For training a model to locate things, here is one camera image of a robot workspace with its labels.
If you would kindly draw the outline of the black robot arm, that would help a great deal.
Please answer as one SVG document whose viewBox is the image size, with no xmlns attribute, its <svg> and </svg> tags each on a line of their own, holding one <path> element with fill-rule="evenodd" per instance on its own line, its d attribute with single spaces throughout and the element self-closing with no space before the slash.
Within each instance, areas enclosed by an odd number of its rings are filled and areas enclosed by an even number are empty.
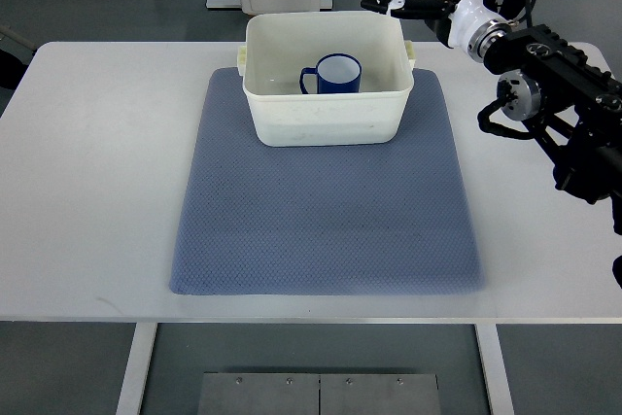
<svg viewBox="0 0 622 415">
<path fill-rule="evenodd" d="M 472 51 L 499 80 L 479 128 L 533 140 L 552 162 L 555 188 L 589 205 L 609 200 L 621 231 L 621 83 L 588 62 L 548 26 L 536 25 L 536 0 L 509 25 L 478 34 Z"/>
</svg>

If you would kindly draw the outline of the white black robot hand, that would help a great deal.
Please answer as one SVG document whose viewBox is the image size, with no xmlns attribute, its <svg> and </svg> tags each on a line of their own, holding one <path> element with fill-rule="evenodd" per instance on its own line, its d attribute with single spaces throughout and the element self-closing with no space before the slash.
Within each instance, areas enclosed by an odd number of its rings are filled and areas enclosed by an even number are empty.
<svg viewBox="0 0 622 415">
<path fill-rule="evenodd" d="M 487 9 L 483 0 L 362 0 L 361 7 L 398 19 L 426 23 L 444 46 L 480 59 L 485 44 L 511 31 L 507 20 Z"/>
</svg>

